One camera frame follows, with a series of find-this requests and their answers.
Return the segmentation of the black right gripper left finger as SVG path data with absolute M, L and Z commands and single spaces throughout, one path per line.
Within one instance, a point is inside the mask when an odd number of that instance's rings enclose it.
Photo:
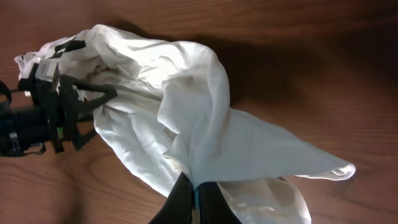
M 193 185 L 181 172 L 163 207 L 149 224 L 191 224 L 193 199 Z

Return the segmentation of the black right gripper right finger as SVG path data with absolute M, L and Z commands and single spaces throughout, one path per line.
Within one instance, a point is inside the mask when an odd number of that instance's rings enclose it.
M 241 224 L 216 182 L 205 182 L 197 190 L 201 224 Z

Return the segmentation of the white t-shirt with black print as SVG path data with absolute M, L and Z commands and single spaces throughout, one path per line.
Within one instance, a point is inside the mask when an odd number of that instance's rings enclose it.
M 94 112 L 97 133 L 136 177 L 164 196 L 179 174 L 195 187 L 217 182 L 243 223 L 310 223 L 287 180 L 346 180 L 355 166 L 285 129 L 230 107 L 227 73 L 209 47 L 146 39 L 98 24 L 16 57 L 21 78 L 35 63 L 111 85 L 117 97 Z

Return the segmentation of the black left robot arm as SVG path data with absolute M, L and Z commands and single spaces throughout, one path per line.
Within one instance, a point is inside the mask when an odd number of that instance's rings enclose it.
M 19 80 L 17 91 L 30 93 L 33 104 L 12 109 L 12 94 L 1 83 L 1 156 L 24 157 L 38 147 L 38 155 L 46 151 L 50 142 L 56 153 L 64 151 L 63 142 L 70 141 L 81 149 L 96 132 L 81 134 L 77 124 L 90 121 L 92 112 L 117 97 L 108 85 L 95 85 L 59 72 L 52 61 L 35 63 L 27 78 Z

